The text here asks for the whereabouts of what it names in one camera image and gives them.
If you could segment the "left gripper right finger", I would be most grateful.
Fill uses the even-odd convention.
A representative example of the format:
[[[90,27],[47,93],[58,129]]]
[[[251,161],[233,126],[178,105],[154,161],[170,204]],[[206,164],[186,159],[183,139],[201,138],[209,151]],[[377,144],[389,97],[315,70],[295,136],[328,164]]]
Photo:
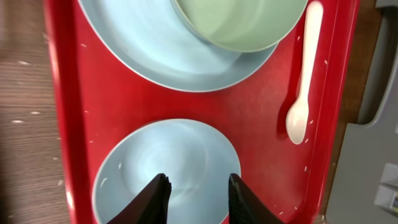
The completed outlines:
[[[284,224],[244,183],[238,174],[228,181],[229,224]]]

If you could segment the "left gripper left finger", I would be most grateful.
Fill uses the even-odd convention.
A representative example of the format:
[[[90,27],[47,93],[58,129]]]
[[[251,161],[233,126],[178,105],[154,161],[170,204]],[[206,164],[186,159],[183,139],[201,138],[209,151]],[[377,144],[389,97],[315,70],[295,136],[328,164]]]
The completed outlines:
[[[172,184],[157,174],[108,224],[166,224]]]

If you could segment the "small light blue plate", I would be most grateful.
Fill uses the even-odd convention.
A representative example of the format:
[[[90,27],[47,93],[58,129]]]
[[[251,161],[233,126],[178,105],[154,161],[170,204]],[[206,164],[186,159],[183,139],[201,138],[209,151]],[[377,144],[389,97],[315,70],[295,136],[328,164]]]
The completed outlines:
[[[157,175],[171,183],[168,223],[222,223],[228,216],[228,179],[241,174],[237,152],[214,127],[191,119],[147,124],[121,140],[96,174],[95,220],[107,223]]]

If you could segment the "white plastic spoon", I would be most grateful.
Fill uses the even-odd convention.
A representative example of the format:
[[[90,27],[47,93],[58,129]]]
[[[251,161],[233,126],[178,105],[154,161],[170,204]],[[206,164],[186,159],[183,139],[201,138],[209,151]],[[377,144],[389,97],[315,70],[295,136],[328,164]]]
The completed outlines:
[[[302,143],[307,128],[309,116],[308,94],[320,38],[323,11],[323,4],[320,1],[312,1],[306,10],[300,89],[298,97],[290,107],[285,121],[287,134],[294,144]]]

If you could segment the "light green bowl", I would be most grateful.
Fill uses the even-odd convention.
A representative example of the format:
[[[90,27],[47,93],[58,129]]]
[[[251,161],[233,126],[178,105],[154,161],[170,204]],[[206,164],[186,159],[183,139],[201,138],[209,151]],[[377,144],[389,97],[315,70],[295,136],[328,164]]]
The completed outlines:
[[[307,0],[171,0],[183,25],[198,38],[235,52],[258,52],[296,26]]]

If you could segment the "grey dishwasher rack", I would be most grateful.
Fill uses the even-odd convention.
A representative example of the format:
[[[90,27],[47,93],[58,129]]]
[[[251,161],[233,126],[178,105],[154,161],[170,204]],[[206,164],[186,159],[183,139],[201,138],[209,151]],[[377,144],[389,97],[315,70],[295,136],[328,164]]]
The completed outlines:
[[[356,124],[346,127],[326,209],[330,224],[397,224],[397,1],[382,23]]]

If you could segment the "red serving tray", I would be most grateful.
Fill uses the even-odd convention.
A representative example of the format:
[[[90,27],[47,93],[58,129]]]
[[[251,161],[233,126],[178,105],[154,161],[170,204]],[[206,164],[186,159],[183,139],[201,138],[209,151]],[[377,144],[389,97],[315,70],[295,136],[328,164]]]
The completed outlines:
[[[302,144],[286,136],[295,101],[303,27],[277,46],[245,81],[212,93],[158,86],[123,65],[101,43],[76,1],[45,1],[65,188],[72,223],[93,223],[91,191],[107,153],[151,121],[188,118],[230,139],[243,180],[287,223],[312,223],[322,206],[333,140],[359,9],[358,1],[324,1]]]

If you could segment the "large light blue plate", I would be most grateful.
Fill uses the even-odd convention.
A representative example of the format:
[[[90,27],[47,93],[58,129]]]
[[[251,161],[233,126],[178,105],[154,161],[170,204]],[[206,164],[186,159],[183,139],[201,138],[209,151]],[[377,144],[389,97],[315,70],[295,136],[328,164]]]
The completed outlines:
[[[231,87],[259,70],[275,46],[222,49],[192,34],[168,0],[79,0],[90,26],[125,66],[160,86],[186,92]]]

